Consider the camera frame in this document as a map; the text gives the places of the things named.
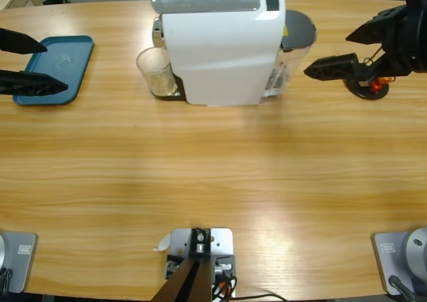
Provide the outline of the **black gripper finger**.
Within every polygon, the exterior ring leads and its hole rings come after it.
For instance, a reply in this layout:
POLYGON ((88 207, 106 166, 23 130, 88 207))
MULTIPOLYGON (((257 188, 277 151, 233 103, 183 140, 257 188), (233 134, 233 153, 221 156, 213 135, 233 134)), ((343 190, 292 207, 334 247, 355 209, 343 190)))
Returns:
POLYGON ((1 50, 18 53, 43 53, 47 48, 27 34, 1 28, 1 50))
POLYGON ((28 97, 54 95, 68 85, 44 73, 1 70, 1 94, 28 97))

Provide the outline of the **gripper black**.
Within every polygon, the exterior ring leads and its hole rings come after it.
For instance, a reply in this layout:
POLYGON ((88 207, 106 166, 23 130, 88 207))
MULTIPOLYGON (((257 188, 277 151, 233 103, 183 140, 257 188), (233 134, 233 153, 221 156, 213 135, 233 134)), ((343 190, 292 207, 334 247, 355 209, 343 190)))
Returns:
POLYGON ((381 61, 381 76, 399 77, 411 72, 426 72, 426 2, 401 5, 383 10, 346 37, 347 41, 370 45, 382 42, 381 58, 365 58, 357 54, 334 55, 316 59, 304 74, 319 81, 352 80, 371 84, 381 61))

